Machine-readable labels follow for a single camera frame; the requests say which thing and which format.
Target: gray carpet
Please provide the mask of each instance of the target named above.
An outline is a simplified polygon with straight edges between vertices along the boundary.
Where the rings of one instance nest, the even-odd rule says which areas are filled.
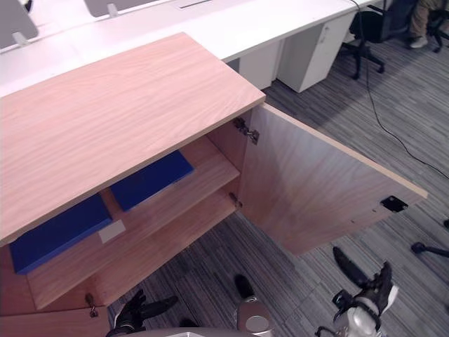
[[[387,61],[385,74],[370,66],[371,87],[384,125],[405,140],[410,151],[449,174],[449,49],[404,49],[400,41],[375,46]],[[352,58],[338,58],[325,81],[301,94],[275,81],[268,102],[395,171],[429,191],[429,199],[375,226],[343,237],[341,246],[369,275],[384,260],[394,269],[400,293],[383,327],[395,337],[448,337],[449,260],[410,245],[422,241],[449,248],[449,180],[411,159],[376,124],[364,86],[349,78]],[[336,267],[331,244],[300,257],[283,251],[240,214],[221,222],[188,249],[143,281],[150,300],[176,294],[180,302],[145,322],[148,329],[177,326],[190,318],[201,326],[234,328],[239,297],[232,278],[243,273],[268,305],[277,336],[313,336],[331,325],[332,297],[356,287]],[[109,307],[113,317],[136,289]]]

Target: person's leg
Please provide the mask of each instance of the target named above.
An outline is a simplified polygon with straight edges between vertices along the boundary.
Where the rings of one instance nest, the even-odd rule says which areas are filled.
[[[430,11],[443,6],[443,0],[419,0],[410,21],[411,48],[422,48],[427,44],[426,32]]]

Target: blue folder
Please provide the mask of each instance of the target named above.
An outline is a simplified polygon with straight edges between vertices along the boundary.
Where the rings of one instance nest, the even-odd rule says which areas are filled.
[[[27,274],[111,221],[101,196],[94,194],[12,242],[15,272]]]
[[[182,154],[174,151],[113,184],[111,191],[120,207],[127,211],[193,170]]]

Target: chair wheel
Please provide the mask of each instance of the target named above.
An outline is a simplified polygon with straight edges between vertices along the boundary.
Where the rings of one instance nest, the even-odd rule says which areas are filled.
[[[426,246],[421,242],[416,242],[416,243],[412,244],[412,246],[410,248],[412,249],[413,253],[415,253],[415,254],[422,253],[423,251],[426,250]]]

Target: black office chair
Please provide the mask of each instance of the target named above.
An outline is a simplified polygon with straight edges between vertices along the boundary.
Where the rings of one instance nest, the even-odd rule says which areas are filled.
[[[449,35],[441,31],[441,26],[446,20],[449,20],[449,11],[441,9],[430,13],[427,33],[431,37],[435,37],[436,43],[438,44],[438,47],[434,49],[435,53],[439,53],[441,51],[441,48],[443,48],[443,41],[441,38],[449,40]]]
[[[449,229],[449,219],[447,219],[444,223],[444,227]],[[449,258],[449,251],[445,249],[425,246],[422,242],[415,242],[410,247],[415,254],[421,254],[422,252],[428,251],[430,253],[434,253],[436,255],[444,256]]]
[[[360,42],[358,46],[343,44],[347,51],[341,53],[343,55],[353,55],[356,59],[356,73],[352,77],[353,79],[360,77],[362,58],[367,58],[369,61],[379,65],[378,72],[380,74],[385,71],[385,62],[371,53],[371,49],[366,45],[366,42],[381,44],[392,37],[406,33],[415,6],[416,0],[395,0],[387,9],[387,0],[384,0],[382,9],[368,6],[374,11],[363,11],[356,14],[349,31]]]

